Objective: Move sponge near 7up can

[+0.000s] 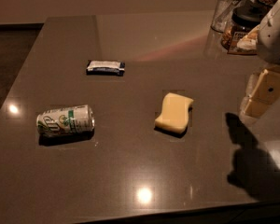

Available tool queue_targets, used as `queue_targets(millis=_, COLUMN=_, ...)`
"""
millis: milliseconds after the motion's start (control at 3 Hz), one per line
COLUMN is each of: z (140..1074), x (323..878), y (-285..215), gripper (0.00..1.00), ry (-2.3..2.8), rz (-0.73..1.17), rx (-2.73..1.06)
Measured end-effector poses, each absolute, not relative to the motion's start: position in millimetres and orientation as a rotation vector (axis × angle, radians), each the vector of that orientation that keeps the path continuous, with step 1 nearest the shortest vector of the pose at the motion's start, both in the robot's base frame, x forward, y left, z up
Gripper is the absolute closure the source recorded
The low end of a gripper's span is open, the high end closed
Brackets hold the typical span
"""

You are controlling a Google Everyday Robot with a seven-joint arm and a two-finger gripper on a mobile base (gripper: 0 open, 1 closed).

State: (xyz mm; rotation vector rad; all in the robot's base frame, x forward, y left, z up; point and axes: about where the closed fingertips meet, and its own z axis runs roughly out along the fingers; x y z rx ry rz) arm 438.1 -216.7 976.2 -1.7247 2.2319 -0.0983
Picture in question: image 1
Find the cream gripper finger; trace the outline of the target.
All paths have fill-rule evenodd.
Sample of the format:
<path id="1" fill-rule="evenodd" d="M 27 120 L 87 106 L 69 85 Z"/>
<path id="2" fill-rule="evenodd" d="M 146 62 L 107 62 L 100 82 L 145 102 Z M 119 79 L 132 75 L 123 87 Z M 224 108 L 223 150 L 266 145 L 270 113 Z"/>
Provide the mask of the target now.
<path id="1" fill-rule="evenodd" d="M 264 69 L 250 94 L 253 101 L 272 105 L 280 97 L 280 72 Z"/>
<path id="2" fill-rule="evenodd" d="M 267 104 L 245 97 L 240 105 L 240 112 L 245 116 L 259 119 L 269 107 Z"/>

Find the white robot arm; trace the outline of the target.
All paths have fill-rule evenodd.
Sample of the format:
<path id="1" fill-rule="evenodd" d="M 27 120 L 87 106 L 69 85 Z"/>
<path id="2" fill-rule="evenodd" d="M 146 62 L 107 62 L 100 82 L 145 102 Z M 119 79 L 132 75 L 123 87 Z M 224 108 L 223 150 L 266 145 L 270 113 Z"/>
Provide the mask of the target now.
<path id="1" fill-rule="evenodd" d="M 259 74 L 251 75 L 240 107 L 243 115 L 259 119 L 280 98 L 280 0 L 236 47 L 254 49 L 267 63 Z"/>

